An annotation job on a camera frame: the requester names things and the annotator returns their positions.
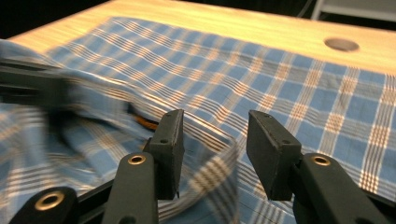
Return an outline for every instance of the wooden table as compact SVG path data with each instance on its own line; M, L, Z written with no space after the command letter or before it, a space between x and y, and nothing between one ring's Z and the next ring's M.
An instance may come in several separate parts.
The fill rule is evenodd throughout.
M327 62L396 75L396 32L309 21L170 0L114 0L10 38L38 52L86 34L109 17L133 17L230 36ZM344 52L324 40L340 37L360 48Z

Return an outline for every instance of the light wood surface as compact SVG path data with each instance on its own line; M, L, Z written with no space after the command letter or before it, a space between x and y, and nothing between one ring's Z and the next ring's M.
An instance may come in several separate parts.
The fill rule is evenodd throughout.
M133 17L234 37L276 49L396 75L396 32L170 0L114 0L39 27L11 41L44 52L86 34L110 17ZM324 39L353 40L360 48L334 50Z

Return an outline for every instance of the checkered cloth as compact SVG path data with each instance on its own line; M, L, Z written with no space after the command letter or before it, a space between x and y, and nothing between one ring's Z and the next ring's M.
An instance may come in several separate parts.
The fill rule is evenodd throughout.
M46 133L39 108L0 105L0 215L32 194L78 194L114 177L152 133L147 119L185 110L180 199L160 202L163 223L293 223L291 203L270 202L246 154L248 111L269 113L303 145L337 159L363 189L396 201L396 79L279 49L151 21L113 18L38 55L7 41L0 57L62 67L73 108L65 135Z

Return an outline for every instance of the dark background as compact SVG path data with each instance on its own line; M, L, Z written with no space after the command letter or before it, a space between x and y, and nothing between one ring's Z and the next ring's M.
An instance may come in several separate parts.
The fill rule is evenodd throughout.
M248 10L297 16L309 0L190 0L202 4L236 7ZM38 26L59 20L106 0L0 0L0 38L34 29ZM303 15L310 18L316 0ZM346 24L396 30L395 22L375 21L333 14L322 14L321 20Z

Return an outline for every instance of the blue plaid fabric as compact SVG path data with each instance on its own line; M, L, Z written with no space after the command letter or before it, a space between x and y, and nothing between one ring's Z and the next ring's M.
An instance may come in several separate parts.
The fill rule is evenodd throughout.
M0 57L62 67L55 74L71 78L80 115L65 127L68 148L46 133L39 108L0 105L2 220L42 189L82 194L114 177L120 158L152 136L128 104L154 120L185 110L181 195L159 203L163 223L295 222L291 203L266 200L248 160L250 109L279 120L303 153L337 159L362 189L396 201L394 76L129 18L45 55L0 46Z

